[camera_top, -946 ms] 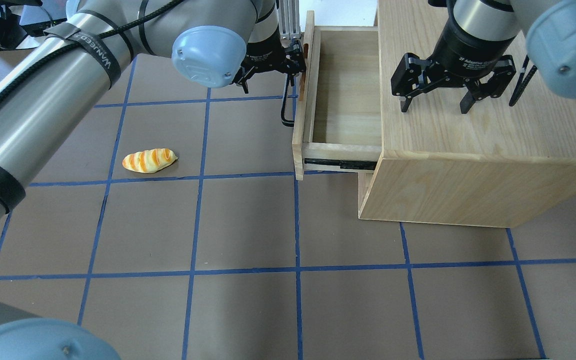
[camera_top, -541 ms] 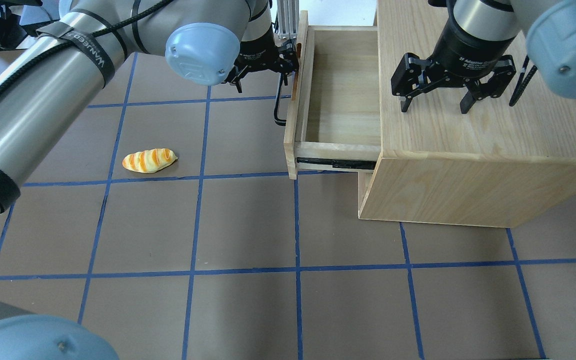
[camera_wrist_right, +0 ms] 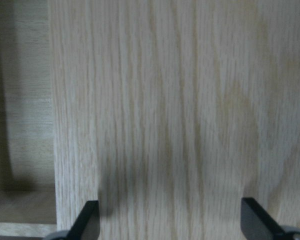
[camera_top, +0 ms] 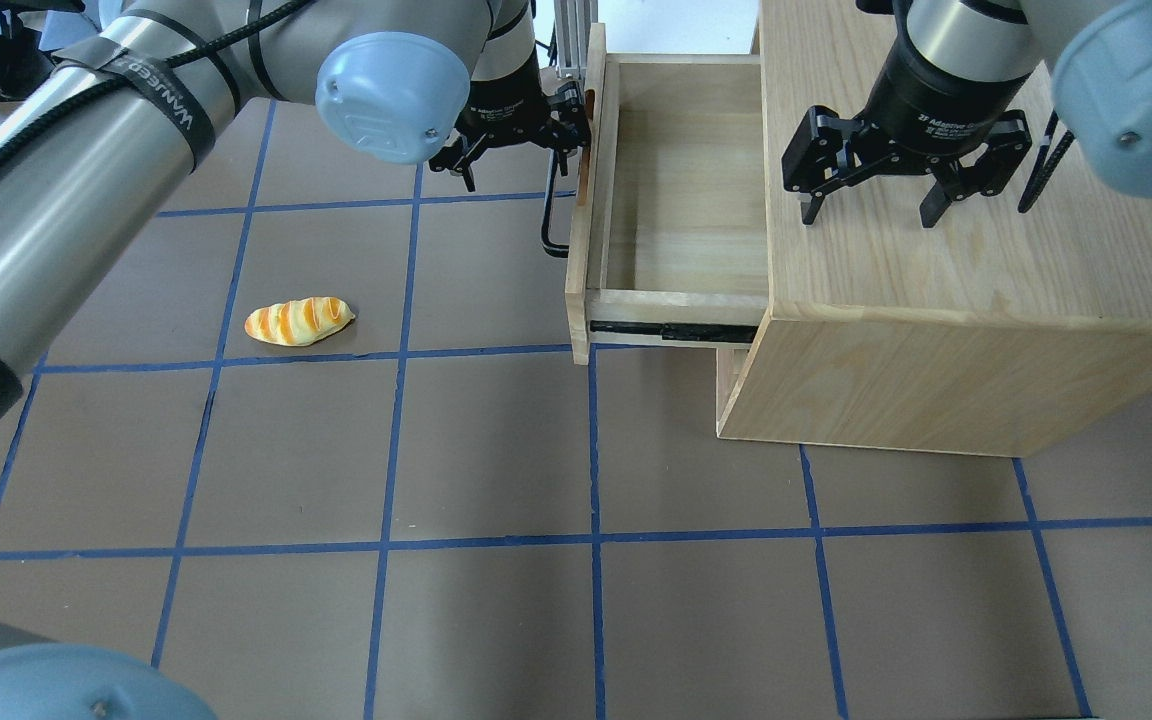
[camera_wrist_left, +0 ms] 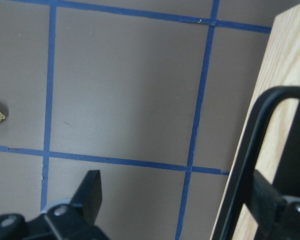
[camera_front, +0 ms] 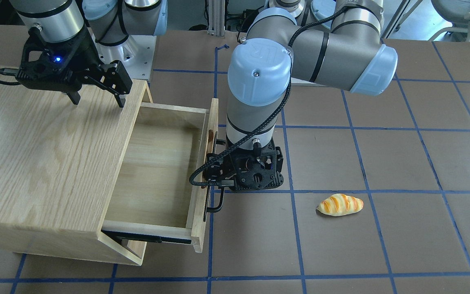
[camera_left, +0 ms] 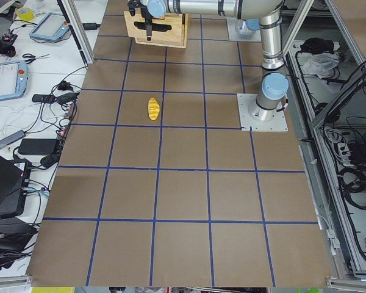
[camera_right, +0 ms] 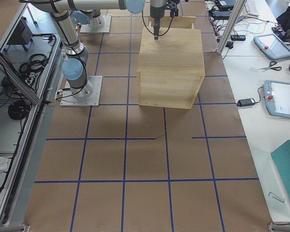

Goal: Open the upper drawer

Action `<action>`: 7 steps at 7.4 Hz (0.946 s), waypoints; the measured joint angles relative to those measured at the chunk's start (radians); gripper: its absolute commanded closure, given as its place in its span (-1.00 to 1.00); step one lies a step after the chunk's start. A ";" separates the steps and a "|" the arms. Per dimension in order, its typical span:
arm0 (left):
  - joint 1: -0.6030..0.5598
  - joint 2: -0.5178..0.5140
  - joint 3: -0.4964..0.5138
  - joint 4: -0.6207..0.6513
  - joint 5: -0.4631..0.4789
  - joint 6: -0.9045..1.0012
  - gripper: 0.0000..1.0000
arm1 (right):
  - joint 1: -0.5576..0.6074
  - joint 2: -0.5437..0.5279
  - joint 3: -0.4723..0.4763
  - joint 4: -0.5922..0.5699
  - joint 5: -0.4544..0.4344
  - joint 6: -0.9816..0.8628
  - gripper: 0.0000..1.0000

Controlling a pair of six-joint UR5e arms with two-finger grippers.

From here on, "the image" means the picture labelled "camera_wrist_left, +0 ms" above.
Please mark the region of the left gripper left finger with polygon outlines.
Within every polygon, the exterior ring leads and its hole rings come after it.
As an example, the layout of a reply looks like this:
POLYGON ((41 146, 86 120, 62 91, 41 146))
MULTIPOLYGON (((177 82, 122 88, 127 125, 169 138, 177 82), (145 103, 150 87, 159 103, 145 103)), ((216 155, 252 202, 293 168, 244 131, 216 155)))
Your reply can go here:
POLYGON ((100 170, 89 170, 70 200, 85 222, 93 226, 102 205, 102 183, 100 170))

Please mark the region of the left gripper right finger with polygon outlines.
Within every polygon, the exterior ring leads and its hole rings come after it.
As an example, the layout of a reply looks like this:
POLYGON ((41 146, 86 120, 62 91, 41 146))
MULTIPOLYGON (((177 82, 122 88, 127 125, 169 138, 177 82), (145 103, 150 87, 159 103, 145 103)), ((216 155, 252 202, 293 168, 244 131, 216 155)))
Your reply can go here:
POLYGON ((255 170, 251 190, 251 215, 258 225, 273 225, 281 217, 287 201, 265 177, 255 170))

